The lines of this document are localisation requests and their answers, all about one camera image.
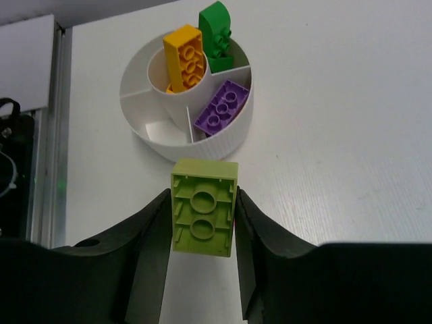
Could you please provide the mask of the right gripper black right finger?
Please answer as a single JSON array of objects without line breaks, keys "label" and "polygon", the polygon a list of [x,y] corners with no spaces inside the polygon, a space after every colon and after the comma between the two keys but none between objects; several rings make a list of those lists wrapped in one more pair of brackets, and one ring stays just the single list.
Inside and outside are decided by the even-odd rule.
[{"label": "right gripper black right finger", "polygon": [[430,323],[431,245],[315,246],[236,199],[242,316],[249,323]]}]

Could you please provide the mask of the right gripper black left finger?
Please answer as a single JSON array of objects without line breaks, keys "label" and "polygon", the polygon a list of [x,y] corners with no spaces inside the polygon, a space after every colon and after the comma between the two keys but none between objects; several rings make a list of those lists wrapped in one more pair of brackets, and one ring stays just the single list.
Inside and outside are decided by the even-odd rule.
[{"label": "right gripper black left finger", "polygon": [[158,323],[171,193],[74,246],[1,240],[2,323]]}]

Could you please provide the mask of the lime long lego brick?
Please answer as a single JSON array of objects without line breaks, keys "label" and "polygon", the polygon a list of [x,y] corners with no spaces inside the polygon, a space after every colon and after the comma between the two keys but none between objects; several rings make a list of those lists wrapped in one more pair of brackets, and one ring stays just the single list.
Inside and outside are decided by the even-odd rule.
[{"label": "lime long lego brick", "polygon": [[239,164],[183,158],[171,171],[172,248],[230,257]]}]

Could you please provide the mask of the purple lego brick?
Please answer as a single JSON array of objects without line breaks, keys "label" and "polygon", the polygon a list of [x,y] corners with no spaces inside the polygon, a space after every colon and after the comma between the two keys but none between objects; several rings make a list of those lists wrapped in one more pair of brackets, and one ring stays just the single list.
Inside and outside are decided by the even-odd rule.
[{"label": "purple lego brick", "polygon": [[226,80],[201,111],[194,127],[203,131],[207,137],[222,131],[241,111],[249,93],[247,88]]}]

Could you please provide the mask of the orange long lego brick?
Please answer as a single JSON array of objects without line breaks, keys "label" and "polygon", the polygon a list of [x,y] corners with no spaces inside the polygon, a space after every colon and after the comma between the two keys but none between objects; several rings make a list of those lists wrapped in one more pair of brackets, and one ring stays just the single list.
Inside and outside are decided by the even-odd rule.
[{"label": "orange long lego brick", "polygon": [[196,86],[205,74],[202,32],[186,24],[163,38],[171,89],[184,92]]}]

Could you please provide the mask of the dark green lego stud piece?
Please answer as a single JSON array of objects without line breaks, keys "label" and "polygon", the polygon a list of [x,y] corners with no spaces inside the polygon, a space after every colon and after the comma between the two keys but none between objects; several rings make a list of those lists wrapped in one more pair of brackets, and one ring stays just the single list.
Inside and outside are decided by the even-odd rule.
[{"label": "dark green lego stud piece", "polygon": [[213,74],[230,70],[234,57],[230,49],[231,18],[226,6],[216,1],[199,12],[198,29],[202,32],[202,45]]}]

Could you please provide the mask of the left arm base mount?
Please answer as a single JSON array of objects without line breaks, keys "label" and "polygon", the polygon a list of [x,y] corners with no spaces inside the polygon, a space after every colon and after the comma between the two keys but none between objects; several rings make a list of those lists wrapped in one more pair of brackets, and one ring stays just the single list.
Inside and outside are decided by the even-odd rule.
[{"label": "left arm base mount", "polygon": [[35,121],[20,104],[4,97],[11,114],[1,118],[1,237],[26,238]]}]

